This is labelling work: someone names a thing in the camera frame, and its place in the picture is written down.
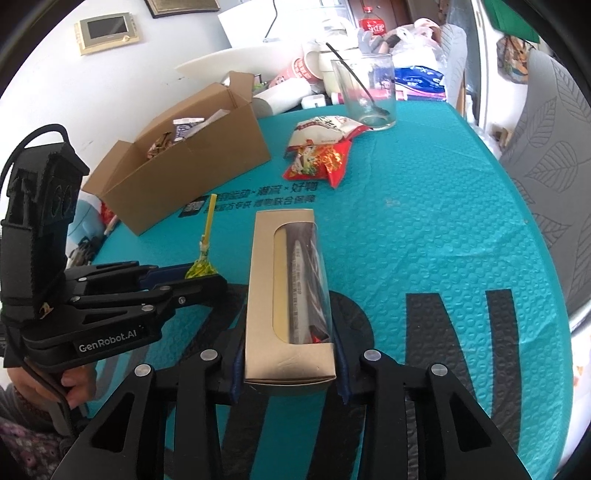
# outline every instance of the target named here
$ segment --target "teal tablecloth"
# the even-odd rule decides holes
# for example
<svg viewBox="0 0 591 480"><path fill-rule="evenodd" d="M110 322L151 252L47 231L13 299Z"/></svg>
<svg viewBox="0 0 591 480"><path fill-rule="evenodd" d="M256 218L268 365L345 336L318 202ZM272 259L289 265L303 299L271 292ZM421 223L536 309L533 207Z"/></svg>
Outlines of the teal tablecloth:
<svg viewBox="0 0 591 480"><path fill-rule="evenodd" d="M345 111L335 106L261 120L272 160L216 189L213 264L229 282L246 284L256 211L313 208L329 286L364 310L376 347L400 362L457 366L532 477L551 478L571 409L570 336L557 276L527 206L478 137L443 103L399 103L395 128L356 138L337 190L322 181L283 180L283 152L295 124L336 113ZM140 237L120 226L96 261L193 261L204 221L204 211L185 218L176 213ZM515 304L514 325L510 315L493 321L495 302L487 304L487 292L506 298L506 290ZM408 293L441 295L449 319L407 319ZM137 363L175 364L207 314L204 307L180 310L160 342L101 362L100 399L92 410ZM312 456L321 454L314 445L324 402L324 394L268 401L250 445L253 480L306 478ZM228 408L220 408L219 417L223 438ZM170 428L170 449L172 439ZM344 441L334 438L337 449ZM232 463L235 453L225 452L226 460Z"/></svg>

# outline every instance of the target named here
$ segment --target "cardboard box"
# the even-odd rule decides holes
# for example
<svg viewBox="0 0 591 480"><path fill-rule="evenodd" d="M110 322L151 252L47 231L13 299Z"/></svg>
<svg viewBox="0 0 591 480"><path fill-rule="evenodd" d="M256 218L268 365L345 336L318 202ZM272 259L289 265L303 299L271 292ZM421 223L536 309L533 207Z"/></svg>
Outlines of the cardboard box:
<svg viewBox="0 0 591 480"><path fill-rule="evenodd" d="M284 225L314 223L312 210L257 212L246 313L245 382L270 394L327 388L335 379L332 343L289 343L289 294Z"/></svg>
<svg viewBox="0 0 591 480"><path fill-rule="evenodd" d="M252 111L253 82L250 73L231 72L229 87L212 83L165 111L134 143L118 141L82 190L103 200L139 235L195 198L265 163L271 155ZM220 109L230 113L147 160L158 137L174 132L174 119L209 118Z"/></svg>

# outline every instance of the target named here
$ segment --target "small gold box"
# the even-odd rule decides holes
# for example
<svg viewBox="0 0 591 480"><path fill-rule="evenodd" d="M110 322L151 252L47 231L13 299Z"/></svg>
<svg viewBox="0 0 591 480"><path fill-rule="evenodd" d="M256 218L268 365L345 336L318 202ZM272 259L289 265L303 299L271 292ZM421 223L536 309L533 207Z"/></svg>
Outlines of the small gold box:
<svg viewBox="0 0 591 480"><path fill-rule="evenodd" d="M307 281L310 282L312 275L317 278L318 270L323 273L322 258L315 255L314 259L319 260L320 268L307 267L309 271L305 272L303 267L299 267L297 273L291 274L293 278L288 277L291 258L288 257L285 227L292 223L308 223L316 231L313 210L257 212L252 243L246 313L245 382L275 395L323 390L336 376L334 344L329 342L329 333L324 333L321 340L317 335L314 340L316 343L290 343L294 341L294 335L301 341L305 330L302 327L299 332L295 330L295 334L293 328L290 330L290 315L293 317L293 311L290 314L290 302L295 301L291 295L296 295L298 291L301 295L301 286L305 281L297 286L295 282L302 280L304 274L309 275ZM316 251L315 244L298 244L297 248L300 256L306 248ZM296 293L290 293L290 288L294 288ZM327 289L322 290L327 297ZM326 332L329 332L332 323L330 306L326 313L326 309L323 310L320 305L322 299L318 299L321 296L306 299L305 304L310 305L314 314L320 312Z"/></svg>

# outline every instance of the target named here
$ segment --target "metal bolt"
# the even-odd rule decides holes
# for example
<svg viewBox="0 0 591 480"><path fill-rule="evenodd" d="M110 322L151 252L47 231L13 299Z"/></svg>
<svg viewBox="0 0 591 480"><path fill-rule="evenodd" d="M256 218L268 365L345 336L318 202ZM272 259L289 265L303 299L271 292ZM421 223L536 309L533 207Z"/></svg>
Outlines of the metal bolt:
<svg viewBox="0 0 591 480"><path fill-rule="evenodd" d="M366 360L370 362L377 362L380 358L382 358L382 354L379 353L377 350L366 350L363 353L363 356Z"/></svg>
<svg viewBox="0 0 591 480"><path fill-rule="evenodd" d="M447 375L447 367L442 364L435 364L431 367L431 372L438 377L445 377Z"/></svg>
<svg viewBox="0 0 591 480"><path fill-rule="evenodd" d="M152 371L152 367L148 364L141 364L135 367L134 373L136 377L145 377Z"/></svg>
<svg viewBox="0 0 591 480"><path fill-rule="evenodd" d="M205 360L206 362L210 362L211 360L215 360L217 358L217 352L211 348L204 350L201 352L201 360Z"/></svg>

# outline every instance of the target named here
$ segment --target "gray sleeve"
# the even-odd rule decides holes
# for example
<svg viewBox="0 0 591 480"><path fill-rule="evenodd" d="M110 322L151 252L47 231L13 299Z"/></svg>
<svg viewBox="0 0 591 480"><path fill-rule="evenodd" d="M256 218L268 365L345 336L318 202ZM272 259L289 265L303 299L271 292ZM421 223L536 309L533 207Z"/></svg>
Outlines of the gray sleeve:
<svg viewBox="0 0 591 480"><path fill-rule="evenodd" d="M0 387L0 417L35 432L55 431L50 417L31 411L31 408L19 398L12 384L6 390Z"/></svg>

